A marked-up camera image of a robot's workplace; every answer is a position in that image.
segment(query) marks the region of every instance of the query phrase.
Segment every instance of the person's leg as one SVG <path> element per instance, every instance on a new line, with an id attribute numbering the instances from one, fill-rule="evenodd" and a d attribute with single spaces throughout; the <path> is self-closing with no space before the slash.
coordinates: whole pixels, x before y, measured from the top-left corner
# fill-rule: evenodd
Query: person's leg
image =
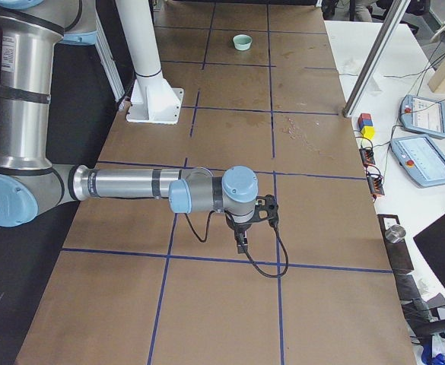
<path id="1" fill-rule="evenodd" d="M 372 22 L 371 14 L 367 7 L 377 0 L 356 0 L 356 18 L 358 21 L 366 21 L 368 23 Z"/>

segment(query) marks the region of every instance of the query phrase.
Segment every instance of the light blue cap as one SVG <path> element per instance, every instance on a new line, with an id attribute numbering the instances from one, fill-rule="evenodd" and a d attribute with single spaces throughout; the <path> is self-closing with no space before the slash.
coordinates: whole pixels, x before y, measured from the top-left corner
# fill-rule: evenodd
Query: light blue cap
<path id="1" fill-rule="evenodd" d="M 0 0 L 0 7 L 14 10 L 24 10 L 41 4 L 44 0 Z"/>
<path id="2" fill-rule="evenodd" d="M 258 195 L 258 178 L 249 167 L 235 166 L 222 176 L 222 189 L 232 200 L 248 203 Z"/>
<path id="3" fill-rule="evenodd" d="M 168 188 L 168 200 L 173 213 L 190 213 L 192 211 L 192 196 L 189 184 L 184 180 L 175 180 Z"/>
<path id="4" fill-rule="evenodd" d="M 15 227 L 38 215 L 38 203 L 26 186 L 0 175 L 0 226 Z"/>
<path id="5" fill-rule="evenodd" d="M 97 31 L 87 33 L 66 33 L 60 43 L 70 46 L 92 46 L 97 42 Z"/>

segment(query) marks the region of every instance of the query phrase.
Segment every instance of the stacked colorful blocks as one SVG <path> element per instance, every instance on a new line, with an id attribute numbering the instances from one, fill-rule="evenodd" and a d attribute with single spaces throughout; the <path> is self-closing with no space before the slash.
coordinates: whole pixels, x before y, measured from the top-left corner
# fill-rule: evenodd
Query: stacked colorful blocks
<path id="1" fill-rule="evenodd" d="M 372 139 L 374 137 L 374 126 L 371 114 L 362 113 L 358 119 L 359 130 L 363 137 Z"/>

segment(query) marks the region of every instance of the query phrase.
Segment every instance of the small bowl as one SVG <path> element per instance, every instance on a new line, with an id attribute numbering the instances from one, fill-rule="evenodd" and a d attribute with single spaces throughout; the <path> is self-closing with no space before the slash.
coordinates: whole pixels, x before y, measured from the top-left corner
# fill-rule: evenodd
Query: small bowl
<path id="1" fill-rule="evenodd" d="M 238 51 L 248 50 L 253 42 L 253 38 L 246 34 L 237 34 L 232 40 L 234 42 L 234 47 L 236 47 Z"/>

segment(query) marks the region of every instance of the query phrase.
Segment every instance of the white desk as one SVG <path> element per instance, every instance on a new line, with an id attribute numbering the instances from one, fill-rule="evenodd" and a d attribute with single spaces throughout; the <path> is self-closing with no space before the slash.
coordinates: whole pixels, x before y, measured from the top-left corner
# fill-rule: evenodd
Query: white desk
<path id="1" fill-rule="evenodd" d="M 348 65 L 364 64 L 381 24 L 353 23 L 327 21 L 330 45 L 335 64 L 342 73 L 357 73 L 349 71 Z M 428 66 L 428 60 L 422 52 L 412 32 L 406 25 L 399 25 L 391 42 L 384 51 L 377 72 L 374 76 L 381 92 L 371 85 L 364 93 L 355 116 L 352 117 L 354 129 L 361 113 L 370 113 L 376 134 L 374 144 L 386 143 L 390 140 L 391 129 L 395 125 L 399 104 L 406 94 L 416 94 L 419 82 L 412 88 L 418 76 L 407 78 L 386 78 L 384 75 L 409 75 L 423 71 Z M 434 94 L 427 85 L 434 74 L 430 69 L 426 72 L 420 89 L 420 96 L 434 100 L 442 100 L 445 94 Z M 357 77 L 341 75 L 340 81 L 345 98 L 348 99 Z M 394 138 L 412 135 L 396 127 Z M 445 140 L 434 139 L 437 146 L 445 153 Z M 377 166 L 384 173 L 387 145 L 375 148 Z M 412 257 L 415 271 L 412 273 L 421 289 L 431 296 L 441 292 L 445 296 L 445 289 L 430 270 L 413 240 L 413 236 L 421 232 L 428 225 L 445 214 L 445 186 L 435 186 L 426 189 L 418 188 L 397 163 L 390 151 L 386 168 L 384 192 L 386 196 L 378 198 L 374 207 L 378 214 L 396 214 L 402 226 L 407 231 L 406 242 Z"/>

